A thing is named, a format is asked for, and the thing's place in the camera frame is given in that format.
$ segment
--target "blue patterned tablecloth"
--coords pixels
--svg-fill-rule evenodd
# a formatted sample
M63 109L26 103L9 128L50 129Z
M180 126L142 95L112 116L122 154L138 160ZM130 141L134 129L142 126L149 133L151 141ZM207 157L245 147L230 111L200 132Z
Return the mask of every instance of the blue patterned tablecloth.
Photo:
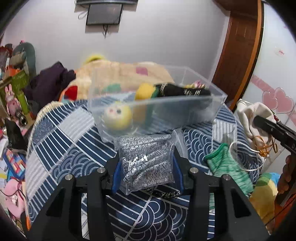
M88 175L115 156L114 145L103 143L94 119L81 100L53 109L40 121L33 133L27 153L26 188L30 219L34 222L45 202L66 174L76 177ZM213 123L185 126L184 137L189 161L193 166L211 174L203 157L220 143L233 140L245 144L243 127L232 112L223 106ZM243 146L238 149L239 160L248 168L260 162L255 153ZM255 183L259 172L250 172ZM171 185L159 185L159 191L175 191ZM88 238L87 196L82 197L83 236ZM180 240L183 234L189 197L169 200L155 198L144 190L125 196L118 192L107 197L109 218L116 240ZM209 213L208 238L214 236L215 214Z

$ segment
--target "pink stuffed animal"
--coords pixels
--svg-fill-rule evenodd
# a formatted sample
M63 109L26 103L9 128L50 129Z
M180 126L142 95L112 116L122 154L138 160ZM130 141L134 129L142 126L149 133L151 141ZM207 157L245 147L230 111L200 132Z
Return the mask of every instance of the pink stuffed animal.
M17 98L15 98L15 94L12 91L12 86L11 84L9 84L9 90L7 88L7 86L5 87L5 100L6 100L6 108L7 108L7 113L9 115L11 115L12 117L15 116L15 113L17 112L17 110L21 109L20 103L17 100Z

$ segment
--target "yellow plush toy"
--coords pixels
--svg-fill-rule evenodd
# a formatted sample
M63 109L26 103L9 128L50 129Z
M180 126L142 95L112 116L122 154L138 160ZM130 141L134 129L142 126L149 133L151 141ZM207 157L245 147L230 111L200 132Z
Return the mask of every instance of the yellow plush toy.
M131 108L120 102L116 102L104 111L103 121L107 128L114 131L122 131L132 124L133 114Z

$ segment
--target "pink heart decal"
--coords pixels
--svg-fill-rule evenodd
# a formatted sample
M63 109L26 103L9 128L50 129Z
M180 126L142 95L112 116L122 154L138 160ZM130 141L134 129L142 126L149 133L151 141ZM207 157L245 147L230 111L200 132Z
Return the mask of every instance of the pink heart decal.
M278 107L277 114L290 113L294 108L294 101L291 97L286 96L282 88L277 88L274 92L274 97L277 99Z
M265 104L269 109L275 110L278 107L278 101L276 98L273 98L268 91L264 91L262 94L262 102Z

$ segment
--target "purple cloth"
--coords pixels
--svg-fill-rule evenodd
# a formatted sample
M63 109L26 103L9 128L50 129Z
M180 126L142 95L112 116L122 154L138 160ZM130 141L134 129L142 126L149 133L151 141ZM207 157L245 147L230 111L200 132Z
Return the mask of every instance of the purple cloth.
M38 111L51 101L59 100L61 92L76 78L74 70L68 71L60 62L44 69L23 89L28 101L36 102Z

